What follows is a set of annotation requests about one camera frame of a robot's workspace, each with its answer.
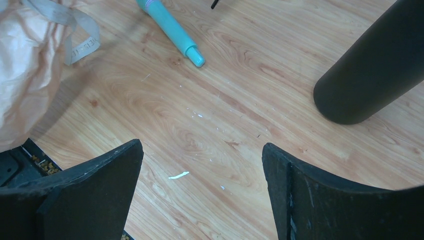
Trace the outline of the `beige ribbon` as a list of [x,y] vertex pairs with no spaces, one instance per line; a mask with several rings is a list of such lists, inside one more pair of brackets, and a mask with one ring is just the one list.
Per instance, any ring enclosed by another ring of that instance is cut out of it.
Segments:
[[[101,46],[99,26],[86,13],[51,0],[23,0],[22,3],[48,20],[71,28],[71,33],[64,41],[64,63],[67,66],[90,55]],[[72,33],[76,30],[77,26],[80,26],[88,34],[88,38],[73,47]]]

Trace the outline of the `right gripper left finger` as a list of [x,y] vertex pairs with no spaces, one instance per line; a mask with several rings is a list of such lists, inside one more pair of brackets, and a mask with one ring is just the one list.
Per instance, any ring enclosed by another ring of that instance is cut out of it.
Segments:
[[129,240],[124,229],[143,161],[130,140],[91,160],[0,187],[3,240]]

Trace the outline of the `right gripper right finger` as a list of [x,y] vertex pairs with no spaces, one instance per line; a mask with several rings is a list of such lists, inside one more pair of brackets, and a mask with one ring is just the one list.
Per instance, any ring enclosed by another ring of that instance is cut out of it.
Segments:
[[280,240],[421,240],[424,188],[373,187],[302,161],[272,143],[262,166]]

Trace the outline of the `peach paper bouquet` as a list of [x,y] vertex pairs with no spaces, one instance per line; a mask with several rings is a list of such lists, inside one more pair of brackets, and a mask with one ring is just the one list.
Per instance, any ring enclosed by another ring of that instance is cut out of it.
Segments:
[[22,145],[47,113],[61,81],[71,28],[21,0],[0,12],[0,150]]

